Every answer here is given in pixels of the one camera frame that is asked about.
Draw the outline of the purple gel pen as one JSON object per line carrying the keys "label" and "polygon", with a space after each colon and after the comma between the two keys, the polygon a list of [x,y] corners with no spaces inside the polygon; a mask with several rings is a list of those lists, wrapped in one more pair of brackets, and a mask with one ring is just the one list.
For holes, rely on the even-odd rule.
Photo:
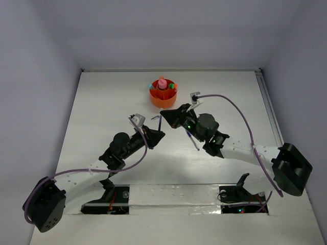
{"label": "purple gel pen", "polygon": [[162,115],[159,116],[158,131],[161,131],[161,124],[162,124]]}

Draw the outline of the blue ballpoint pen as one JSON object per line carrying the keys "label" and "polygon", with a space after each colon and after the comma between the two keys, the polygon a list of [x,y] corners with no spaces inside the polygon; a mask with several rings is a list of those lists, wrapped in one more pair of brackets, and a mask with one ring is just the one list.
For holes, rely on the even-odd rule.
{"label": "blue ballpoint pen", "polygon": [[193,139],[192,135],[190,132],[186,131],[187,136],[189,137],[189,139],[191,140],[192,144],[194,145],[194,147],[196,148],[197,151],[200,151],[199,146],[197,145],[197,143],[195,142],[195,140]]}

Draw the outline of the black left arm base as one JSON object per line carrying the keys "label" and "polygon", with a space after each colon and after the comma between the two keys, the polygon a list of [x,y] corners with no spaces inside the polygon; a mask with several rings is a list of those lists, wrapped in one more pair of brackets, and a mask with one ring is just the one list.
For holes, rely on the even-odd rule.
{"label": "black left arm base", "polygon": [[82,214],[129,214],[129,185],[114,185],[109,179],[100,181],[104,188],[103,195],[96,200],[83,204]]}

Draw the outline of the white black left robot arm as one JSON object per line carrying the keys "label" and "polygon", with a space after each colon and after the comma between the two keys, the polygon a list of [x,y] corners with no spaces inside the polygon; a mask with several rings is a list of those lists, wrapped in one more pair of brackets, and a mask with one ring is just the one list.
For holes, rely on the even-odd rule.
{"label": "white black left robot arm", "polygon": [[71,169],[40,179],[23,204],[24,217],[41,232],[52,229],[68,211],[71,202],[82,191],[99,182],[95,195],[103,202],[113,196],[113,183],[109,178],[127,171],[125,159],[144,148],[153,149],[165,133],[142,126],[132,136],[115,134],[109,148],[87,168]]}

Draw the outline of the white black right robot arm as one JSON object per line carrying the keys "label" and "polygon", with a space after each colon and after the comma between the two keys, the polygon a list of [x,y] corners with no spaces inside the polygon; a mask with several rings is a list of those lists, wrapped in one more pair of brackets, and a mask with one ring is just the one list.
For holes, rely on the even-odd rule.
{"label": "white black right robot arm", "polygon": [[270,191],[275,187],[293,196],[301,196],[312,172],[312,165],[290,143],[280,147],[245,143],[218,130],[219,124],[208,113],[197,115],[190,104],[177,109],[162,110],[161,116],[173,129],[183,127],[213,157],[238,160],[258,165],[263,174],[248,176],[245,183],[235,187],[240,200],[247,200],[253,194]]}

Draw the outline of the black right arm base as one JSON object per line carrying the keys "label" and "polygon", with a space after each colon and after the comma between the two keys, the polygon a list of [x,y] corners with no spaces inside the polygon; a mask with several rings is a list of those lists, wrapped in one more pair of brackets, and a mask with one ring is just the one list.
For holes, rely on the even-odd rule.
{"label": "black right arm base", "polygon": [[219,186],[217,199],[221,202],[222,214],[265,213],[268,214],[265,194],[251,194],[244,187],[249,173],[243,174],[234,185]]}

